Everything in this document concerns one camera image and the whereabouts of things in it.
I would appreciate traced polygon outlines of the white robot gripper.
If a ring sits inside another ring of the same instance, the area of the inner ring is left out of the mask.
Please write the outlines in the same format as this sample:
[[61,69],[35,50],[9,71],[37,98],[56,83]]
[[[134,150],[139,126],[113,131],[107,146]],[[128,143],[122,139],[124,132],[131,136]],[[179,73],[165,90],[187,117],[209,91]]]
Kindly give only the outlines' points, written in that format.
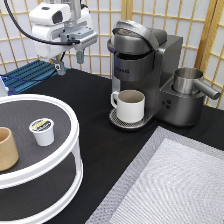
[[[97,42],[89,8],[80,2],[41,2],[29,13],[33,23],[32,35],[50,41],[35,43],[36,53],[48,59],[74,48],[78,64],[84,63],[84,50]],[[63,76],[64,63],[56,63],[57,73]]]

